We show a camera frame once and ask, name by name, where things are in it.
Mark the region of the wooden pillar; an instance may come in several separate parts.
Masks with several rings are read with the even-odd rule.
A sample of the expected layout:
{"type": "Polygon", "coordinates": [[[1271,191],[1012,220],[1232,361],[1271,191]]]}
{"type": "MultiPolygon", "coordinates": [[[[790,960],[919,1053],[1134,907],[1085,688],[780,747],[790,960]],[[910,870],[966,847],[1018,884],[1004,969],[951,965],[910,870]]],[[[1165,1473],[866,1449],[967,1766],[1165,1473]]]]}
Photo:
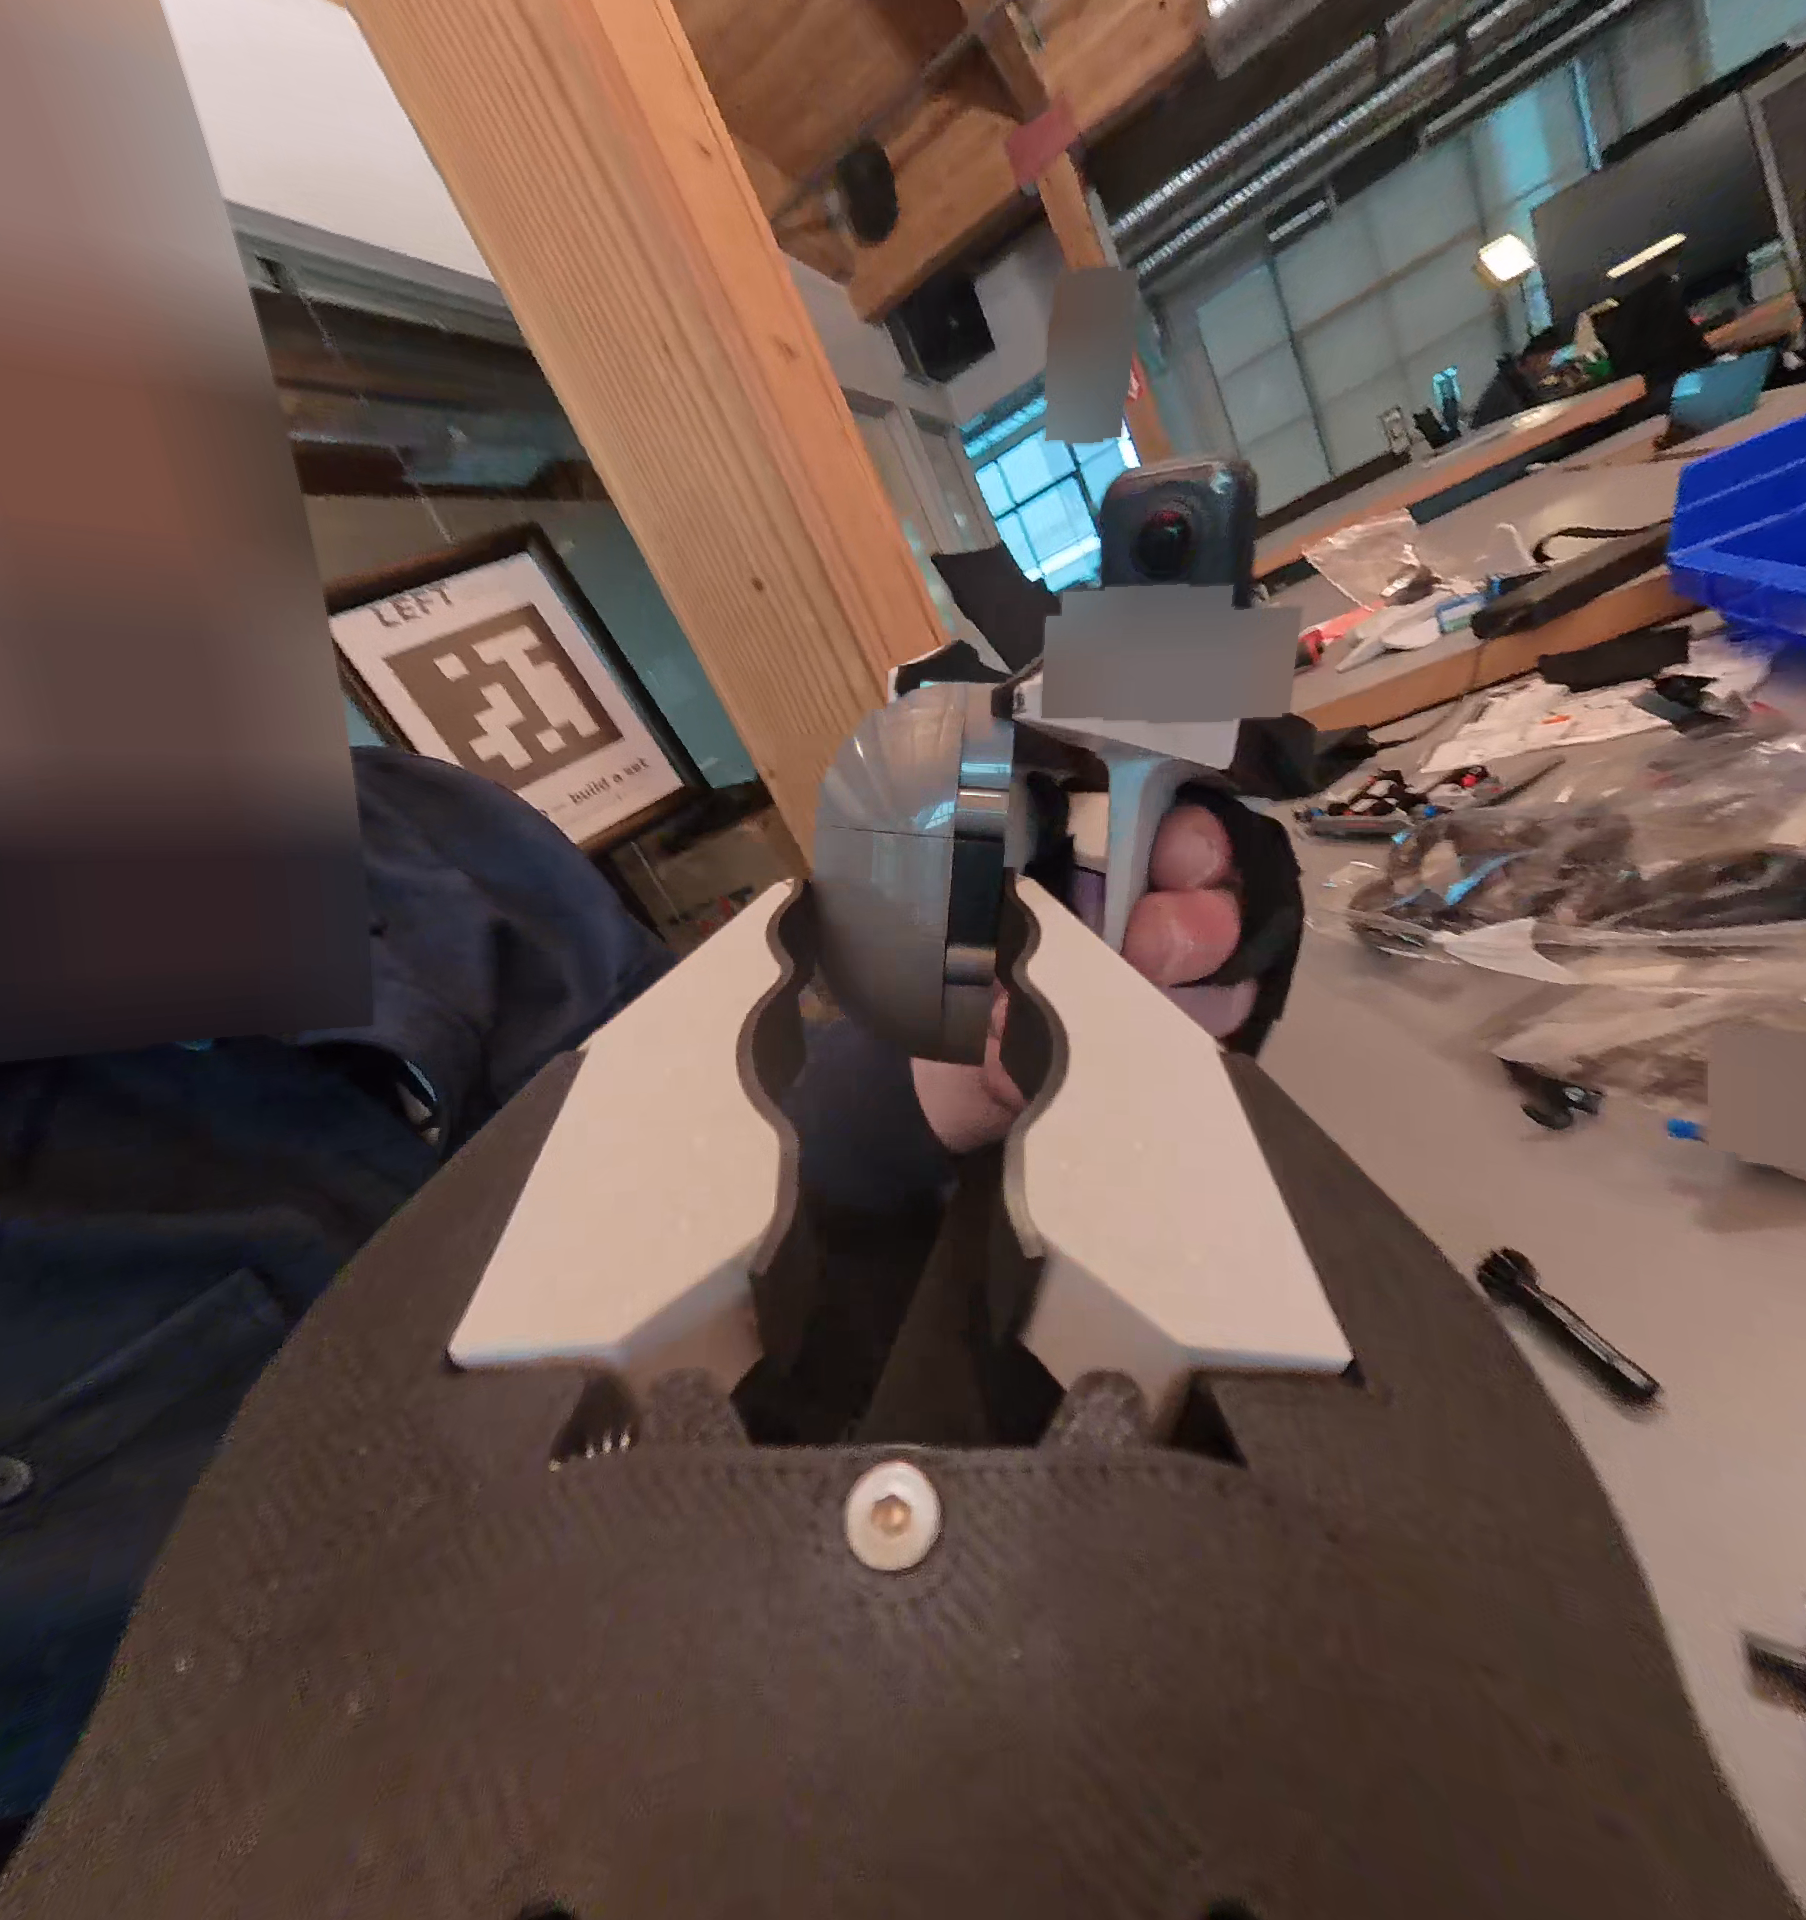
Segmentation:
{"type": "Polygon", "coordinates": [[[673,7],[348,12],[814,868],[943,627],[673,7]]]}

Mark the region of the blue plastic bin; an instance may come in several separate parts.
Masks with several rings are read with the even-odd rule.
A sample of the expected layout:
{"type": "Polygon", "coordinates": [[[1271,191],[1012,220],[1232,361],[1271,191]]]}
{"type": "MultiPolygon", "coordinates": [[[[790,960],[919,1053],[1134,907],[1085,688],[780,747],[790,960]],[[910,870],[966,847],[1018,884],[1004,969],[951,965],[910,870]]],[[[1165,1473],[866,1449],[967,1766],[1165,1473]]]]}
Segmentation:
{"type": "Polygon", "coordinates": [[[1806,646],[1806,413],[1686,463],[1665,568],[1736,636],[1806,646]]]}

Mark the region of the person's left hand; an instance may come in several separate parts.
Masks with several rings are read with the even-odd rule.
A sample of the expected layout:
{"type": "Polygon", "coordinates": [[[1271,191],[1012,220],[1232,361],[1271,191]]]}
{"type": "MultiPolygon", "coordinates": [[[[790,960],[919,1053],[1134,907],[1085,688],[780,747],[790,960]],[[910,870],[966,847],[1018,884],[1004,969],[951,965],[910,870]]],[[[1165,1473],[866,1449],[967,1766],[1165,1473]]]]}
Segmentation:
{"type": "MultiPolygon", "coordinates": [[[[1228,1040],[1250,1021],[1252,981],[1213,979],[1242,941],[1237,862],[1225,826],[1204,805],[1175,805],[1156,828],[1149,887],[1131,907],[1121,955],[1211,1038],[1228,1040]]],[[[1004,1139],[1025,1096],[1003,1066],[1007,992],[989,1014],[980,1063],[914,1060],[916,1100],[938,1144],[970,1154],[1004,1139]]]]}

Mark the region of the clear bag of lego tyres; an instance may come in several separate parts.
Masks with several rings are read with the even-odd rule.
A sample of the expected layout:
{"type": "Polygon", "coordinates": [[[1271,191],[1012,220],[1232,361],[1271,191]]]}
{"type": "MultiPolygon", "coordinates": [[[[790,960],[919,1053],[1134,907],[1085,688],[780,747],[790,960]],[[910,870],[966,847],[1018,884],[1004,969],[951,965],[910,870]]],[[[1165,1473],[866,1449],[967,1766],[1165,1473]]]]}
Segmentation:
{"type": "Polygon", "coordinates": [[[1555,991],[1491,1028],[1500,1060],[1700,1113],[1730,1025],[1806,1025],[1806,734],[1723,734],[1605,789],[1456,810],[1335,876],[1327,925],[1555,991]]]}

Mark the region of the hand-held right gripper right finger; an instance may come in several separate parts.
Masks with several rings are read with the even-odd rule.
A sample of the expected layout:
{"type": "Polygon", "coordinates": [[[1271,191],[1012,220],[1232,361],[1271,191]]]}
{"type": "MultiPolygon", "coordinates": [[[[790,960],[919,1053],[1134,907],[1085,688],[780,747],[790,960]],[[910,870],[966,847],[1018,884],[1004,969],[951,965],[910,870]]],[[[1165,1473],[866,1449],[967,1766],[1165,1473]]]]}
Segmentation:
{"type": "Polygon", "coordinates": [[[1200,1375],[1344,1375],[1352,1348],[1225,1053],[1025,878],[1003,958],[1001,1060],[1034,1084],[1003,1160],[1034,1261],[1019,1343],[1061,1387],[1129,1379],[1144,1412],[1177,1412],[1200,1375]]]}

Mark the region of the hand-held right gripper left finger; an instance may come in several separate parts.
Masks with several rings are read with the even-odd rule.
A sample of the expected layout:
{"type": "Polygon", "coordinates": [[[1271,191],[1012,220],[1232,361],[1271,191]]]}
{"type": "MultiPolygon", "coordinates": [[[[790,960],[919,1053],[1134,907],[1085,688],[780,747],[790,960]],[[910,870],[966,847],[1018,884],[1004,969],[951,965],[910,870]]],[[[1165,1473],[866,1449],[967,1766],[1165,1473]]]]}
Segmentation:
{"type": "Polygon", "coordinates": [[[647,1389],[794,1362],[815,1231],[780,1104],[814,967],[811,891],[776,882],[583,1044],[452,1365],[579,1362],[647,1389]]]}

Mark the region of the black case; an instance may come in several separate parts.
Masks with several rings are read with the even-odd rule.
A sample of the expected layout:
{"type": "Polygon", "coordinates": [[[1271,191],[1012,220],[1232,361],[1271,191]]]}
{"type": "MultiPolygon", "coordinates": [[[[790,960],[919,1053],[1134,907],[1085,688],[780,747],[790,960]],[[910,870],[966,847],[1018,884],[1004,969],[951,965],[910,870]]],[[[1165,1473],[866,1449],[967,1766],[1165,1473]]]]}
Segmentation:
{"type": "Polygon", "coordinates": [[[1562,529],[1538,540],[1540,570],[1485,599],[1469,632],[1478,643],[1534,636],[1548,653],[1682,621],[1701,605],[1677,588],[1666,545],[1669,519],[1613,532],[1562,529]]]}

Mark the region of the small black lego connector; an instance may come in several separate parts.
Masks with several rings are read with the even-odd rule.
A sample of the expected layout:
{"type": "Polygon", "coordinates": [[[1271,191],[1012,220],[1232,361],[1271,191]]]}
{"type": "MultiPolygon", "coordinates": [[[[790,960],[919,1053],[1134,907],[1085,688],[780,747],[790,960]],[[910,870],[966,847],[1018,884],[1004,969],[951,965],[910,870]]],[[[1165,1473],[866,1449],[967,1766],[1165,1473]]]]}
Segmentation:
{"type": "Polygon", "coordinates": [[[1586,1084],[1569,1082],[1538,1066],[1497,1060],[1510,1082],[1521,1113],[1548,1131],[1566,1131],[1579,1118],[1597,1116],[1604,1108],[1604,1091],[1586,1084]]]}

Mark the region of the long wooden desk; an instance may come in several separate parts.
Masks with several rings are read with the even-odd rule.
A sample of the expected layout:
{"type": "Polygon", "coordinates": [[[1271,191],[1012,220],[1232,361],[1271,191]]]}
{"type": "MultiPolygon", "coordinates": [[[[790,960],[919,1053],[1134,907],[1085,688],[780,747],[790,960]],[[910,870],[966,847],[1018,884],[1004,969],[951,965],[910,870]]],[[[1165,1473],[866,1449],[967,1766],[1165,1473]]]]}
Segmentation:
{"type": "Polygon", "coordinates": [[[1451,511],[1534,465],[1548,465],[1566,451],[1665,416],[1661,397],[1663,391],[1639,374],[1627,374],[1496,420],[1418,460],[1376,463],[1376,472],[1358,485],[1335,485],[1322,502],[1276,515],[1259,532],[1254,579],[1276,583],[1287,576],[1306,562],[1316,540],[1367,518],[1412,513],[1425,504],[1433,506],[1433,515],[1451,511]]]}

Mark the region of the framed marker sign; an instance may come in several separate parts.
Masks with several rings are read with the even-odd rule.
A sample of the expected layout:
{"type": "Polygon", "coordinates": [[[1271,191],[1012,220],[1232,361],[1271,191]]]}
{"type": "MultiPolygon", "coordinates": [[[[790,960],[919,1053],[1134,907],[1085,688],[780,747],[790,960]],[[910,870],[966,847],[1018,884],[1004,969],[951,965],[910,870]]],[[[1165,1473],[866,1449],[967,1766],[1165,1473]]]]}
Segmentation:
{"type": "Polygon", "coordinates": [[[380,734],[504,789],[587,855],[714,793],[530,523],[344,579],[325,608],[380,734]]]}

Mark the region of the grey black lego subassembly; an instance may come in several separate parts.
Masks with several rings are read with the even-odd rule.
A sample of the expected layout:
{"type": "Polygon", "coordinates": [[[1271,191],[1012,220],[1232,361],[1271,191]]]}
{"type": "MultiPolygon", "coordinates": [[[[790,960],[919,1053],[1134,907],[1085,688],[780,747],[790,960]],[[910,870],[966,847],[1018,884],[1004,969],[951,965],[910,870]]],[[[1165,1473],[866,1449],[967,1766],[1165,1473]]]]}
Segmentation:
{"type": "Polygon", "coordinates": [[[1560,770],[1562,762],[1565,756],[1516,756],[1497,764],[1469,762],[1417,780],[1383,768],[1342,798],[1301,805],[1291,819],[1316,840],[1396,840],[1459,814],[1510,802],[1560,770]]]}

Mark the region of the grey curved lego panel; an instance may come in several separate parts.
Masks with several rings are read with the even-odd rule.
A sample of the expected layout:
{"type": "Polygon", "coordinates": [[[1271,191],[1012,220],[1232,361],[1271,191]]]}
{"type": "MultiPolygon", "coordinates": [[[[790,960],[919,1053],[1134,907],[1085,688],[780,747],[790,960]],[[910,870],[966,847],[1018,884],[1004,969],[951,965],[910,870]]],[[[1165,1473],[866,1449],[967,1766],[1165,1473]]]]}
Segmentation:
{"type": "Polygon", "coordinates": [[[811,852],[820,976],[867,1033],[978,1065],[997,988],[1010,721],[985,684],[922,684],[830,764],[811,852]]]}

